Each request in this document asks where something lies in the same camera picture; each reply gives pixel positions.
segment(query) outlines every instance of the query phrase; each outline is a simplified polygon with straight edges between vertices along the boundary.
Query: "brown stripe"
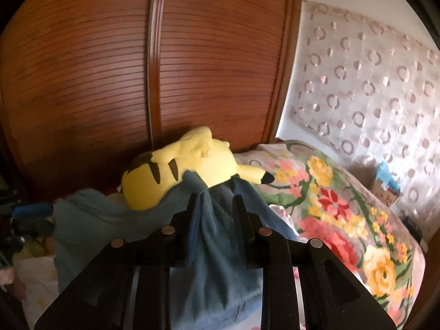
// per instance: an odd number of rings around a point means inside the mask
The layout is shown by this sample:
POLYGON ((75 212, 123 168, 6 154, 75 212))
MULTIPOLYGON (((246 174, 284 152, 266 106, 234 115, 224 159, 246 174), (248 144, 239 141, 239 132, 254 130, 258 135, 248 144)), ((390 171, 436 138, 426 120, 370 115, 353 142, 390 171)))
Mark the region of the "brown stripe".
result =
POLYGON ((177 181, 179 180, 179 168, 177 167, 177 163, 175 161, 175 159, 172 159, 169 163, 168 166, 172 172, 172 175, 174 176, 174 179, 177 181))
POLYGON ((157 148, 161 134, 161 105, 160 105, 160 54, 161 31, 164 0, 151 0, 150 26, 147 55, 147 81, 148 81, 148 114, 150 118, 150 137, 154 148, 157 148))
POLYGON ((151 174, 155 178, 155 181, 157 184, 161 183, 161 172, 159 170, 159 165, 155 162, 150 161, 148 163, 148 166, 150 166, 151 174))
POLYGON ((149 164, 151 161, 151 157, 153 157, 153 153, 151 151, 140 154, 131 163, 130 167, 127 170, 127 174, 129 174, 131 171, 137 169, 138 167, 141 167, 142 165, 149 164))
POLYGON ((285 24, 281 54, 272 101, 261 138, 262 143, 275 141, 279 120, 281 118, 285 97, 287 95, 287 89, 289 87, 290 77, 292 75, 293 60, 295 58, 301 15, 301 0, 286 0, 285 8, 285 24))

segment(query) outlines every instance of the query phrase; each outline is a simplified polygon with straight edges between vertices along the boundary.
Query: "teal blanket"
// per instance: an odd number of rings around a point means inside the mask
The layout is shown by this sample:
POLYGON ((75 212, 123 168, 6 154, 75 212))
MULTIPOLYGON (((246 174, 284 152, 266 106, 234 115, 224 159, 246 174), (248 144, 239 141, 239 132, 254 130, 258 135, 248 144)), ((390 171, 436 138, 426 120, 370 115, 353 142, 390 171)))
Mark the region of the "teal blanket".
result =
POLYGON ((225 329, 261 308, 260 269, 246 270, 238 253, 232 197, 240 194, 248 211, 287 239, 293 231, 275 215, 254 188, 238 177, 211 187, 192 172, 154 208, 127 210, 93 189, 84 189, 56 204, 55 265, 59 290, 115 238, 136 241, 170 223, 186 209, 191 194, 201 197, 199 237, 191 268, 172 268, 171 322, 174 330, 225 329))

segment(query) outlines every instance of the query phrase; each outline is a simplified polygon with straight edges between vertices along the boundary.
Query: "curtain with circle pattern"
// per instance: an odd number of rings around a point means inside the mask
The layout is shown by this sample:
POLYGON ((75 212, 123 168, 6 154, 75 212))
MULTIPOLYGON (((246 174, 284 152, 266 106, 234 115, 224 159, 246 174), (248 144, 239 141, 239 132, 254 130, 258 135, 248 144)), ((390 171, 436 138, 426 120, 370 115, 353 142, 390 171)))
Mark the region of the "curtain with circle pattern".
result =
POLYGON ((388 162, 399 203, 430 238, 440 224, 438 56, 352 11, 304 1, 301 18, 289 117, 353 163, 388 162))

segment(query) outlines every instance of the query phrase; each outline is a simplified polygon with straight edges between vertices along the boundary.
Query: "blue cloth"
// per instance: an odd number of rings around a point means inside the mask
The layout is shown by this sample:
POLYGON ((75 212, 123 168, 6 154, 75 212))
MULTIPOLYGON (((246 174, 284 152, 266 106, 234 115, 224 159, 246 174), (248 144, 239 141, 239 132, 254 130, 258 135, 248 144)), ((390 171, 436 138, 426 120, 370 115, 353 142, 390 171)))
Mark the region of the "blue cloth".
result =
POLYGON ((376 180, 382 181, 384 189, 390 188, 396 194, 400 194, 400 185, 389 172, 388 164, 385 161, 382 161, 376 170, 376 180))
POLYGON ((240 194, 248 211, 287 239, 293 231, 275 215, 253 187, 238 177, 210 189, 186 172, 154 208, 127 210, 92 189, 56 205, 55 265, 59 290, 65 287, 114 238, 135 241, 169 224, 186 209, 192 193, 200 195, 199 238, 191 268, 172 268, 171 322, 175 330, 225 329, 261 307, 262 271, 246 270, 238 252, 232 219, 232 197, 240 194))

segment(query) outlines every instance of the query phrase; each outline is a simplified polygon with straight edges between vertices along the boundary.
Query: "wardrobe door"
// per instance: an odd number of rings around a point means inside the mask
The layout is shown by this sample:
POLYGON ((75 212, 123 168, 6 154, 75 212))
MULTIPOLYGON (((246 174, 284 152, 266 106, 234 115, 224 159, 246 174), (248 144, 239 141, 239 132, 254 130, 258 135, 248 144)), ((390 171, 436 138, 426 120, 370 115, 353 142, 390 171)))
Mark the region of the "wardrobe door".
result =
POLYGON ((149 145, 150 0, 26 0, 0 37, 2 126, 30 184, 120 181, 149 145))
POLYGON ((287 0, 164 0, 164 140, 207 125, 232 148, 261 142, 282 54, 287 0))

